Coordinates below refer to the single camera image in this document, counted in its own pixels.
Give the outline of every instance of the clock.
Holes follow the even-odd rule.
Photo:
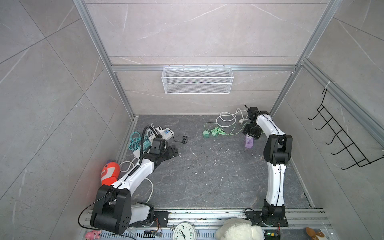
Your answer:
[[[196,230],[189,222],[182,222],[173,232],[173,240],[196,240]]]

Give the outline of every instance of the pink toy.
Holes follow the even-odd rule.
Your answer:
[[[101,231],[102,230],[99,230],[99,231],[93,230],[93,231],[87,232],[87,234],[85,235],[85,239],[86,240],[100,239],[101,238],[101,235],[100,235]]]

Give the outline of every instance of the white mesh basket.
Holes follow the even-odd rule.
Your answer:
[[[229,93],[230,67],[166,67],[161,75],[166,94]]]

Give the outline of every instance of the tiled wall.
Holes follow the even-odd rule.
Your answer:
[[[86,2],[113,64],[296,64],[328,1]],[[269,111],[289,75],[275,73],[236,72],[230,94],[204,95],[165,95],[158,72],[119,78],[136,114],[217,114]]]
[[[229,94],[165,94],[161,71],[118,72],[136,114],[234,113],[243,105],[269,111],[289,76],[288,71],[235,71]]]
[[[71,0],[0,1],[0,239],[75,239],[129,117]]]
[[[344,0],[322,35],[310,60],[337,82],[369,114],[384,124],[384,3]],[[340,239],[383,239],[384,159],[354,166],[321,117],[313,121],[323,87],[305,70],[279,108],[275,121],[293,136],[292,159],[316,207],[323,207]],[[329,93],[324,105],[369,160],[383,148]],[[354,147],[349,150],[361,160]]]

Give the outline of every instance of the wire hook rack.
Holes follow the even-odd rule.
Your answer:
[[[325,106],[323,105],[323,103],[324,103],[324,98],[325,98],[326,93],[327,93],[327,89],[325,88],[325,89],[323,90],[323,92],[322,92],[322,94],[324,94],[323,99],[322,99],[322,101],[321,101],[320,106],[317,108],[317,114],[316,114],[313,118],[308,118],[308,119],[309,119],[309,120],[313,120],[313,119],[315,119],[315,117],[317,117],[318,115],[320,115],[320,116],[324,119],[325,124],[324,124],[321,128],[319,128],[319,129],[315,128],[315,129],[316,129],[316,130],[321,130],[321,129],[323,129],[323,127],[325,127],[326,125],[328,125],[328,126],[331,128],[331,130],[333,131],[333,133],[334,133],[334,136],[333,136],[331,142],[330,142],[330,143],[326,142],[326,144],[327,144],[327,145],[332,144],[332,143],[333,143],[333,140],[335,140],[335,138],[337,137],[337,138],[339,139],[339,141],[341,142],[341,144],[343,145],[343,147],[344,147],[343,149],[341,149],[341,150],[338,151],[337,153],[332,153],[332,152],[331,152],[331,154],[332,154],[332,155],[337,155],[337,154],[341,153],[342,151],[346,150],[346,151],[349,153],[349,155],[351,156],[351,158],[354,160],[354,162],[355,162],[354,164],[352,164],[351,166],[349,166],[349,167],[347,167],[347,168],[342,168],[342,167],[341,167],[341,169],[342,169],[342,170],[346,170],[346,169],[351,168],[351,167],[353,167],[353,166],[355,166],[355,165],[357,165],[357,166],[359,166],[359,167],[364,167],[364,166],[367,166],[368,164],[371,164],[371,163],[376,162],[377,160],[383,159],[383,158],[384,158],[384,155],[383,155],[382,157],[378,158],[378,159],[373,160],[373,161],[368,160],[368,158],[367,158],[367,157],[364,155],[364,153],[359,149],[359,147],[358,147],[358,146],[356,145],[356,143],[351,139],[351,137],[350,137],[350,136],[348,135],[348,133],[344,130],[344,128],[341,127],[341,125],[338,123],[338,121],[332,116],[332,114],[331,114],[331,113],[325,108]],[[331,116],[331,118],[330,118],[329,120],[326,120],[326,118],[323,116],[323,114],[321,113],[321,111],[326,111],[326,112]],[[329,124],[329,122],[330,122],[332,119],[333,119],[333,120],[335,121],[335,123],[340,127],[341,130],[336,131],[336,130]],[[341,134],[341,133],[344,133],[352,143],[346,145],[346,144],[341,140],[341,138],[339,137],[339,134]],[[351,153],[350,150],[348,149],[348,148],[351,147],[351,146],[355,146],[356,149],[360,152],[360,154],[363,156],[363,159],[362,159],[362,160],[359,160],[359,161],[358,161],[358,160],[355,159],[355,157],[352,155],[352,153]]]

